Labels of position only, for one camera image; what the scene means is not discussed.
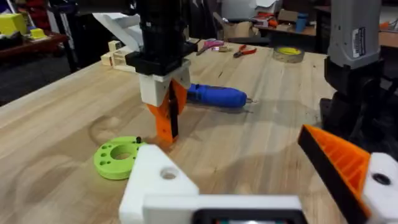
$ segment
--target wire cutters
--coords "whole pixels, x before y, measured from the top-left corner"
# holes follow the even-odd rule
[[[254,53],[256,53],[256,51],[257,51],[257,48],[254,48],[254,49],[252,49],[252,50],[244,50],[245,48],[246,48],[246,44],[240,46],[238,52],[236,52],[236,53],[234,54],[234,58],[238,58],[238,57],[240,57],[240,56],[242,56],[242,55],[254,54]]]
[[[202,54],[207,49],[210,49],[212,47],[222,46],[222,45],[224,45],[224,41],[222,41],[222,40],[216,40],[216,39],[205,40],[205,43],[203,44],[203,47],[197,52],[197,55]]]

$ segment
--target butcher block workbench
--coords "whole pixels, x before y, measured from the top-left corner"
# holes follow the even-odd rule
[[[100,63],[0,108],[0,223],[119,223],[127,181],[100,177],[93,155],[128,135],[158,144],[203,194],[295,194],[309,223],[343,223],[297,144],[302,124],[320,124],[319,99],[333,94],[325,56],[285,64],[268,48],[233,53],[191,54],[192,82],[238,88],[257,103],[187,104],[173,145],[156,138],[138,76]]]

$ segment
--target floor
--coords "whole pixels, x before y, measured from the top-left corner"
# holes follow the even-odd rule
[[[0,63],[0,106],[70,74],[66,56],[24,56]]]

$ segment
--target screw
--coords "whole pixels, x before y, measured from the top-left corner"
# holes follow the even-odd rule
[[[378,174],[378,173],[376,173],[376,174],[373,174],[373,175],[372,175],[372,178],[373,178],[376,182],[378,182],[379,184],[382,184],[382,185],[390,185],[390,184],[391,184],[390,178],[388,178],[388,176],[386,176],[386,175],[384,175],[384,174]]]

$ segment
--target orange 3d printed part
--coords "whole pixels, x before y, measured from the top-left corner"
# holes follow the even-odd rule
[[[303,125],[298,144],[322,178],[348,223],[366,223],[361,199],[370,153],[322,129]]]
[[[177,116],[181,114],[187,102],[187,90],[175,80],[170,82],[169,90],[159,107],[147,104],[156,119],[157,135],[173,143],[178,137]]]

